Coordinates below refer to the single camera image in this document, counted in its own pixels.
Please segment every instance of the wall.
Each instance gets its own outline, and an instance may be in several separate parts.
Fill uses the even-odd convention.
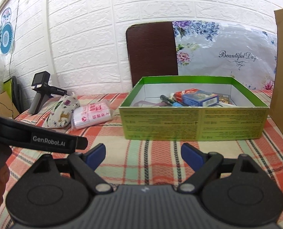
[[[23,1],[14,62],[27,103],[33,75],[47,68],[41,0]],[[132,88],[125,31],[133,24],[178,19],[223,20],[276,32],[283,0],[49,0],[52,55],[62,88],[77,94]]]

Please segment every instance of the green box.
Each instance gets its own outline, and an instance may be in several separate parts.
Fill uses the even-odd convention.
[[[134,107],[138,101],[160,102],[160,95],[185,89],[231,95],[235,107]],[[256,139],[269,107],[232,77],[143,77],[119,107],[126,139],[213,141]]]

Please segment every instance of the floral tablecloth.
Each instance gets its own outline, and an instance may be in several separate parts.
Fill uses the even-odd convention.
[[[272,92],[254,91],[266,104],[270,103]],[[96,172],[107,182],[117,184],[164,184],[177,185],[193,174],[193,170],[182,160],[180,147],[183,142],[126,140],[123,136],[118,106],[127,94],[88,95],[79,97],[80,103],[107,99],[111,101],[115,116],[112,121],[97,126],[71,131],[70,127],[59,131],[87,137],[88,147],[104,143],[107,155]],[[41,112],[30,116],[26,112],[17,119],[41,126],[49,115],[57,99],[51,99]],[[217,151],[224,157],[237,158],[241,153],[249,154],[267,172],[283,191],[283,135],[275,123],[268,117],[263,135],[255,140],[190,142],[203,152]],[[45,152],[22,148],[13,148],[13,154],[7,161],[11,171],[6,192],[13,187],[27,169]],[[64,154],[52,153],[54,158],[65,157]],[[283,228],[283,212],[279,219]],[[3,205],[0,208],[0,229],[12,225],[10,216]]]

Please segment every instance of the plaid tablecloth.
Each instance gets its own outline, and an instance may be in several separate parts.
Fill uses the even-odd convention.
[[[270,103],[271,91],[255,91],[266,104]],[[180,146],[183,142],[126,140],[123,136],[118,106],[127,94],[88,95],[79,97],[81,105],[90,101],[107,99],[111,101],[115,116],[112,121],[97,126],[72,131],[70,127],[59,131],[87,137],[88,147],[104,143],[107,155],[96,172],[112,184],[164,184],[177,185],[185,180],[193,170],[182,160]],[[51,99],[37,115],[21,114],[17,119],[41,126],[49,115],[49,110],[58,99]],[[256,140],[189,142],[203,152],[217,151],[228,158],[237,158],[241,153],[252,156],[283,191],[283,135],[270,117],[263,135]],[[27,169],[45,152],[13,148],[7,164],[11,171],[6,192],[13,187]],[[66,155],[52,153],[54,158]],[[3,205],[0,208],[0,229],[9,228],[12,221]],[[283,228],[283,213],[279,219]]]

